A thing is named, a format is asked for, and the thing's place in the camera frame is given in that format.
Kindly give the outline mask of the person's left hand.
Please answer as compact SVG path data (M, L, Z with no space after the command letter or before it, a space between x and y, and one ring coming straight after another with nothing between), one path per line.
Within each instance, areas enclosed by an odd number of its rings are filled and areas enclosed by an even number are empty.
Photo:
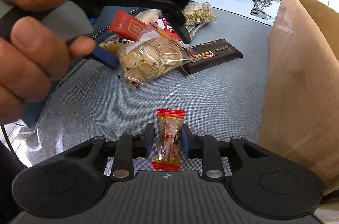
M59 6L67 0L3 0L29 11ZM21 118L26 102L39 102L51 82L65 76L71 59L94 50L96 42L79 36L70 45L33 17L19 19L10 28L10 41L1 40L1 124Z

